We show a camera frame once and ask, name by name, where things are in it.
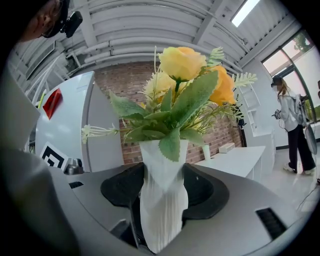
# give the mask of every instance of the gray jacket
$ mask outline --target gray jacket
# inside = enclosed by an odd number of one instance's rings
[[[290,132],[299,125],[295,109],[297,109],[296,104],[300,101],[300,95],[289,91],[284,95],[280,95],[279,101],[281,104],[280,117],[284,121],[284,128],[287,132]]]

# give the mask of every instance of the black cap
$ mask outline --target black cap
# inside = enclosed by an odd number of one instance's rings
[[[60,16],[59,19],[55,22],[54,27],[49,35],[42,35],[44,38],[52,38],[56,34],[60,32],[60,30],[63,28],[65,25],[67,18],[68,18],[68,9],[69,9],[69,4],[70,0],[62,0],[61,2],[62,7],[60,10]]]
[[[277,82],[281,82],[281,76],[279,76],[279,75],[275,75],[273,78],[272,78],[272,84],[271,84],[271,87],[272,86],[276,86],[276,83]]]

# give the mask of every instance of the ceiling light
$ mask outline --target ceiling light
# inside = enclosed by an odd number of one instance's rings
[[[257,5],[260,0],[247,0],[242,5],[240,10],[238,10],[237,14],[233,17],[231,22],[238,27],[241,22],[247,17],[247,15],[251,12],[251,10]]]

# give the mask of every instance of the shoe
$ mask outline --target shoe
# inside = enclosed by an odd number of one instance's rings
[[[286,171],[289,171],[291,173],[297,173],[297,171],[295,169],[292,169],[288,163],[286,163],[284,166],[283,166],[283,169],[286,170]]]
[[[302,174],[304,174],[304,175],[313,175],[315,170],[316,170],[316,168],[312,168],[311,170],[304,170],[302,172]]]

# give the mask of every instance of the white floor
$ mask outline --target white floor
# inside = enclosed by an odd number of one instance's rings
[[[281,149],[276,151],[272,173],[261,177],[261,183],[264,186],[292,204],[299,213],[311,212],[320,198],[320,186],[317,185],[317,177],[320,178],[319,143],[317,151],[317,173],[315,172],[313,176],[301,174],[300,156],[298,158],[298,174],[283,170],[283,165],[289,162],[289,150]]]

